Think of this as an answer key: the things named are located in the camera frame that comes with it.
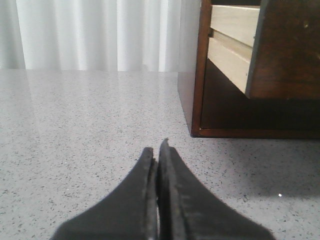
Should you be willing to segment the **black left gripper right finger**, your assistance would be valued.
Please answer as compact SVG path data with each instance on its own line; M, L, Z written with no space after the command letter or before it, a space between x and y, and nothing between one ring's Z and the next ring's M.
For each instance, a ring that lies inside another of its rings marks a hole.
M164 139L157 194L162 240L271 240L272 234L224 204L193 175Z

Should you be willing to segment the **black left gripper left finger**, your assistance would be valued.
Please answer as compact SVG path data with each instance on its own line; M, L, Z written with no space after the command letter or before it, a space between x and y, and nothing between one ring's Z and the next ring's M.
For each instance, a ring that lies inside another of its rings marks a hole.
M54 240L156 240L158 164L143 149L126 178L102 201L64 222Z

